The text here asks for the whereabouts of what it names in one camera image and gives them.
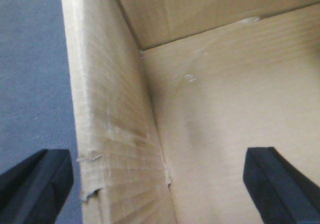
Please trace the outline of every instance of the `gray carpet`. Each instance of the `gray carpet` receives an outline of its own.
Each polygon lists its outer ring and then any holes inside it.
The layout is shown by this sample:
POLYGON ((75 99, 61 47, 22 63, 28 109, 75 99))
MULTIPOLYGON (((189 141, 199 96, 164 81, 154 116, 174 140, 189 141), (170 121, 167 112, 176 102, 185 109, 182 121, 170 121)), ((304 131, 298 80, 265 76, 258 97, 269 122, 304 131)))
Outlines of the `gray carpet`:
POLYGON ((0 0, 0 173, 69 149, 74 185, 57 224, 81 224, 79 166, 61 0, 0 0))

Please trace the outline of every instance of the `brown cardboard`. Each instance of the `brown cardboard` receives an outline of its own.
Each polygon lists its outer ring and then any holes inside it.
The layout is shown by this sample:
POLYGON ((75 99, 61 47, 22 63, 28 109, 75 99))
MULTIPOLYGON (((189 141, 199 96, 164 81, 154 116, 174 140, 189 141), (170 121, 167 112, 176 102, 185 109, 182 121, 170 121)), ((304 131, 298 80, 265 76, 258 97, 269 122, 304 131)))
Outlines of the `brown cardboard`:
POLYGON ((320 0, 119 0, 144 49, 244 18, 272 16, 320 0))
POLYGON ((174 223, 140 52, 115 0, 62 0, 85 224, 174 223))
POLYGON ((62 0, 84 223, 261 224, 247 147, 320 184, 320 4, 252 17, 316 1, 62 0))
POLYGON ((180 224, 262 224, 242 181, 274 146, 320 185, 320 5, 143 52, 180 224))

